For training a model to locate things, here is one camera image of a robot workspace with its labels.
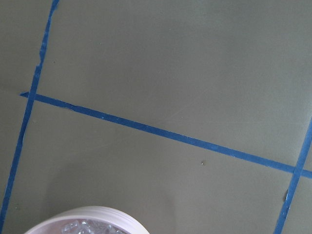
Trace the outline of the pile of ice cubes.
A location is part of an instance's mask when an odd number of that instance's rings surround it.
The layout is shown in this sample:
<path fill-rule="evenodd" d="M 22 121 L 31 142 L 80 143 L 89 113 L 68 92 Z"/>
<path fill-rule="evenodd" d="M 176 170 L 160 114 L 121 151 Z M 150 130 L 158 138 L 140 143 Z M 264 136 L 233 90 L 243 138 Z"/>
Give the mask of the pile of ice cubes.
<path fill-rule="evenodd" d="M 105 222 L 76 219 L 61 228 L 62 234 L 124 234 L 124 231 Z"/>

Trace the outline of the pink bowl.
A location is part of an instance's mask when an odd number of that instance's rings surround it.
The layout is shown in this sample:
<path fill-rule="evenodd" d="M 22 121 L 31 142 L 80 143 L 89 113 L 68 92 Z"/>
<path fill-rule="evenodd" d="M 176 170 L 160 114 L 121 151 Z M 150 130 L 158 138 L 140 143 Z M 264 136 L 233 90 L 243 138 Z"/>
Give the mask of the pink bowl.
<path fill-rule="evenodd" d="M 117 209 L 102 206 L 86 206 L 55 215 L 32 227 L 27 234 L 58 234 L 70 221 L 92 220 L 112 225 L 125 234 L 147 234 L 147 229 L 130 215 Z"/>

